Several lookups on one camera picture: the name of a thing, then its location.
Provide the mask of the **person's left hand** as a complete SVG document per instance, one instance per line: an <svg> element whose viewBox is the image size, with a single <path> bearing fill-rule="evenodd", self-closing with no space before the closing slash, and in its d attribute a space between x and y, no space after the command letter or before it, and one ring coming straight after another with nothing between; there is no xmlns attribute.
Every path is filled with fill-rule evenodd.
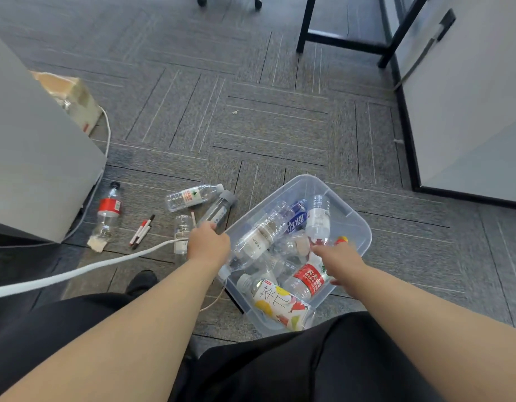
<svg viewBox="0 0 516 402"><path fill-rule="evenodd" d="M214 238L189 238L187 244L187 259L218 273L228 261L231 242L227 234L218 234Z"/></svg>

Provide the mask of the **clear bottle with grey cap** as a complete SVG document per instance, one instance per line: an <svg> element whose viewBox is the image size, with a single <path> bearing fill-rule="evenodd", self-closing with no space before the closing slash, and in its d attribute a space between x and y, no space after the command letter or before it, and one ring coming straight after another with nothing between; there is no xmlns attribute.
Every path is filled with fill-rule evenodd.
<svg viewBox="0 0 516 402"><path fill-rule="evenodd" d="M216 201L202 215L197 226L205 222L211 222L218 228L221 222L228 216L229 210L237 202L236 196L230 190L223 190Z"/></svg>

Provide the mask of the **person's right forearm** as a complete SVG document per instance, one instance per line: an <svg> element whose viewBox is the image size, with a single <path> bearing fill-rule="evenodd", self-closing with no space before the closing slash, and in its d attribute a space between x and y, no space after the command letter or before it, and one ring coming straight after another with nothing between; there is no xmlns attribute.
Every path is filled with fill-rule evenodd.
<svg viewBox="0 0 516 402"><path fill-rule="evenodd" d="M335 276L447 402L516 402L516 328L365 264Z"/></svg>

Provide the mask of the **person's left forearm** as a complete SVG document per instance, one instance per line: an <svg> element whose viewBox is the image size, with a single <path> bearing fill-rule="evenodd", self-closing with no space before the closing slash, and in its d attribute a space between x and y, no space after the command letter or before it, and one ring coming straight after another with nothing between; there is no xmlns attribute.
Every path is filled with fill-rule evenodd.
<svg viewBox="0 0 516 402"><path fill-rule="evenodd" d="M206 292L226 256L190 258L66 345L0 402L167 402Z"/></svg>

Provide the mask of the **crumpled clear plastic bottle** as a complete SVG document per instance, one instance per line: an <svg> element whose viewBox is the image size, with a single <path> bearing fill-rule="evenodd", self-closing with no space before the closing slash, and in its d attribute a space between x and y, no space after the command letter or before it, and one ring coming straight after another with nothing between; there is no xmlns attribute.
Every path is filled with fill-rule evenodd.
<svg viewBox="0 0 516 402"><path fill-rule="evenodd" d="M284 258L298 258L305 263L310 253L310 240L304 230L297 230L283 235L273 244L270 251Z"/></svg>

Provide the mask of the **clear bottle with white cap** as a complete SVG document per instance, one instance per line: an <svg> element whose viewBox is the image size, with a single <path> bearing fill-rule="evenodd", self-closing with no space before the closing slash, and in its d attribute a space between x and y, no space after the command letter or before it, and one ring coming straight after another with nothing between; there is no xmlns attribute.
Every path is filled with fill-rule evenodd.
<svg viewBox="0 0 516 402"><path fill-rule="evenodd" d="M307 212L305 232L314 245L325 245L330 238L330 201L325 195L315 195Z"/></svg>

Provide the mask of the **green label clear bottle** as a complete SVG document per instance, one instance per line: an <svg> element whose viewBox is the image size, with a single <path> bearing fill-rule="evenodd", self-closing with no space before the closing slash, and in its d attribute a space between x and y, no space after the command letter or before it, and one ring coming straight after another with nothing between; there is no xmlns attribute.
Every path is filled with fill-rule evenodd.
<svg viewBox="0 0 516 402"><path fill-rule="evenodd" d="M209 202L223 191L224 187L222 184L203 184L167 195L165 197L165 204L168 211L177 212Z"/></svg>

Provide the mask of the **red label water bottle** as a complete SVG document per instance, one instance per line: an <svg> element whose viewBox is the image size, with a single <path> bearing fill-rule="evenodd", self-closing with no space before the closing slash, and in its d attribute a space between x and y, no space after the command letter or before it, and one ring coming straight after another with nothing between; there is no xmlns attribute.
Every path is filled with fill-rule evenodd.
<svg viewBox="0 0 516 402"><path fill-rule="evenodd" d="M289 277L281 288L302 301L309 301L325 283L329 276L321 260L308 261Z"/></svg>

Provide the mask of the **blue label plastic bottle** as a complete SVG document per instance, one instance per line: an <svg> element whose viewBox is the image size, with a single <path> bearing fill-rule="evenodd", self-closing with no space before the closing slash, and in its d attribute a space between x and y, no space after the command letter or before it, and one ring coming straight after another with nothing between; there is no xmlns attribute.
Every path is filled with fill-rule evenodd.
<svg viewBox="0 0 516 402"><path fill-rule="evenodd" d="M305 228L308 217L308 201L305 198L298 200L291 205L294 215L287 223L285 234L291 234L296 230Z"/></svg>

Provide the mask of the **red and black marker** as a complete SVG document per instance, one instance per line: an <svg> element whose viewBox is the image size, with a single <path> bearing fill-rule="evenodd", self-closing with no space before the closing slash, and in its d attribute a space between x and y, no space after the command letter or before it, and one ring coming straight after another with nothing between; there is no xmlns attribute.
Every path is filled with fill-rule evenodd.
<svg viewBox="0 0 516 402"><path fill-rule="evenodd" d="M150 216L152 218L152 221L155 219L155 214L152 214ZM141 232L141 235L139 236L139 238L136 240L136 242L134 243L133 246L131 246L131 249L134 250L137 248L137 246L141 243L142 239L147 235L147 233L149 232L150 228L151 228L151 224L152 224L152 221L151 223L149 224L149 226L145 227L142 232Z"/></svg>
<svg viewBox="0 0 516 402"><path fill-rule="evenodd" d="M130 247L134 245L134 243L136 242L136 240L137 240L137 239L139 238L139 236L141 235L142 230L143 230L145 227L149 226L149 224L151 223L151 221L152 221L152 218L150 217L149 219L144 220L144 221L141 223L141 225L139 226L139 228L137 229L137 231L134 233L134 236L132 237L132 239L131 239L131 240L130 240L130 242L129 242L129 246L130 246Z"/></svg>

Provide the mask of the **clear bottle with white label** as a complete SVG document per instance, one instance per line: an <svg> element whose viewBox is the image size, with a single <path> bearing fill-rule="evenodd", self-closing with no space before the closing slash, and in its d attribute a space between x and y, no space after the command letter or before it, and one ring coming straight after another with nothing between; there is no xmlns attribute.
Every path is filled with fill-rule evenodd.
<svg viewBox="0 0 516 402"><path fill-rule="evenodd" d="M257 222L236 243L235 249L218 276L226 280L231 274L246 270L256 263L275 241L286 232L293 210L286 202L277 206Z"/></svg>

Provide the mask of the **person's black shoe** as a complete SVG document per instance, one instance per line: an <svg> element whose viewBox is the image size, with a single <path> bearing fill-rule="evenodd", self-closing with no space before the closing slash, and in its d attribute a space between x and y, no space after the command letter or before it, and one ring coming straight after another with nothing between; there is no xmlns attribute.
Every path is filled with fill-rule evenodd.
<svg viewBox="0 0 516 402"><path fill-rule="evenodd" d="M159 279L152 270L140 271L127 285L125 295L137 298L158 284Z"/></svg>

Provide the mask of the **person's black trousers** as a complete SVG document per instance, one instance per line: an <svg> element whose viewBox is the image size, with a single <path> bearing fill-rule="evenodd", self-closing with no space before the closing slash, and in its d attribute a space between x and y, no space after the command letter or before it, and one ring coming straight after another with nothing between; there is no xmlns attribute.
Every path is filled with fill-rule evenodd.
<svg viewBox="0 0 516 402"><path fill-rule="evenodd" d="M55 302L0 335L0 396L41 362L135 300L100 293ZM366 311L304 332L186 350L162 402L444 402Z"/></svg>

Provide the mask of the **grey cabinet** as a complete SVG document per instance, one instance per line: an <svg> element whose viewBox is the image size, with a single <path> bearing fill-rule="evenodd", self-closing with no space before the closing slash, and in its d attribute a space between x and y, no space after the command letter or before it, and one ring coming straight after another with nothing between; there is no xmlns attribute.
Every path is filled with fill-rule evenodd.
<svg viewBox="0 0 516 402"><path fill-rule="evenodd" d="M0 39L0 234L61 243L106 161Z"/></svg>

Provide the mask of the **black metal table frame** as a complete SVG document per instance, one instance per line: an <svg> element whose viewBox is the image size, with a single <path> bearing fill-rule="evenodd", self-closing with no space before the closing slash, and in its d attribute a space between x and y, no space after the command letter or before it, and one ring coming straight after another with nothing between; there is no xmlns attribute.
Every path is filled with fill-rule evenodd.
<svg viewBox="0 0 516 402"><path fill-rule="evenodd" d="M383 44L364 42L334 33L310 29L309 26L313 16L316 0L307 0L296 52L298 54L303 53L306 42L313 42L316 44L335 46L343 49L379 55L381 58L377 64L378 68L386 68L390 60L395 56L398 47L427 1L428 0L414 0L391 40L389 40L387 44Z"/></svg>

